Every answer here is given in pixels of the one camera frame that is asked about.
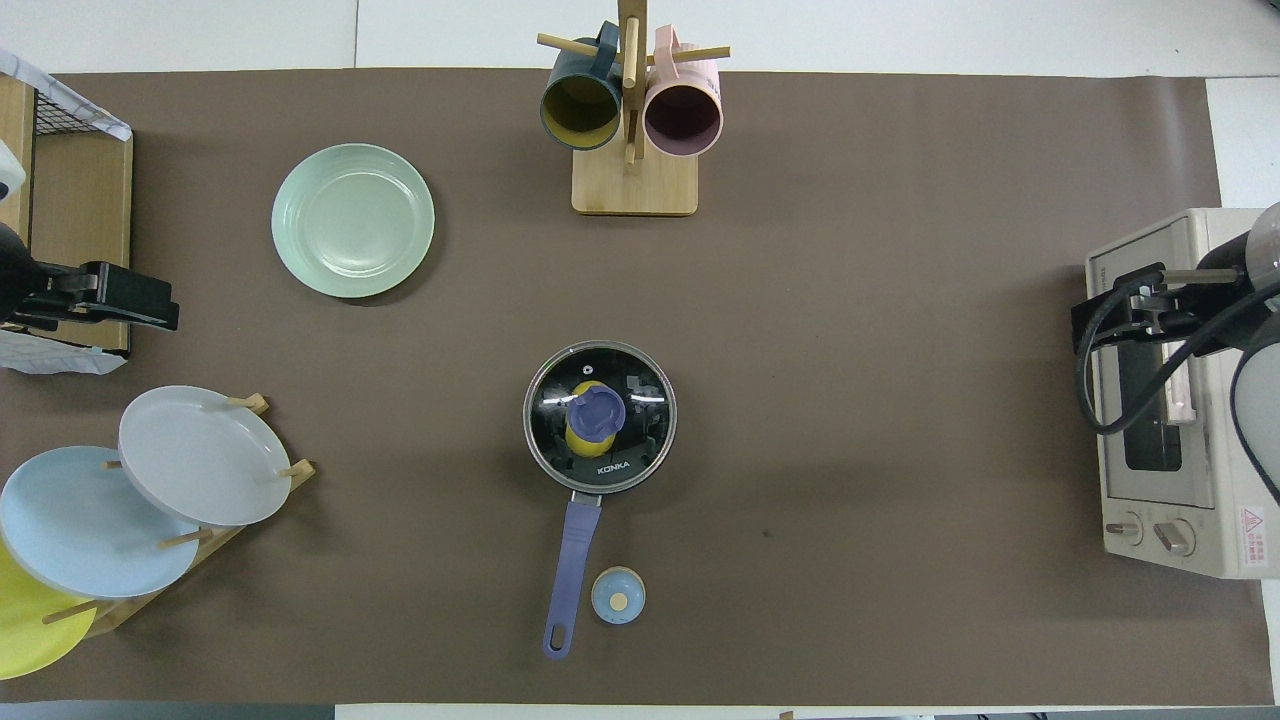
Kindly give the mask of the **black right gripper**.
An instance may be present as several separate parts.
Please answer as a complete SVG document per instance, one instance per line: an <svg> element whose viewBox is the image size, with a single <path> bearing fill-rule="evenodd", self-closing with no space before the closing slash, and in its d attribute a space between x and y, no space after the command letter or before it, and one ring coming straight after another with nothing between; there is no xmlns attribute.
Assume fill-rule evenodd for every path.
<svg viewBox="0 0 1280 720"><path fill-rule="evenodd" d="M1128 290L1071 307L1071 351L1185 340L1240 297L1239 265L1170 270L1152 263L1128 274Z"/></svg>

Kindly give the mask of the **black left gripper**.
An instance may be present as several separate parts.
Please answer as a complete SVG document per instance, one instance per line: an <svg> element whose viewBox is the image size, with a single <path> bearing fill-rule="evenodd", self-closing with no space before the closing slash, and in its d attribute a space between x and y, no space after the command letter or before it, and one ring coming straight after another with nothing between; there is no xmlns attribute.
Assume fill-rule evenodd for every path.
<svg viewBox="0 0 1280 720"><path fill-rule="evenodd" d="M172 301L172 284L111 263L87 263L78 268L36 265L20 273L15 301L15 324L59 325L61 322L97 324L104 320L178 331L180 306ZM84 305L159 304L146 307Z"/></svg>

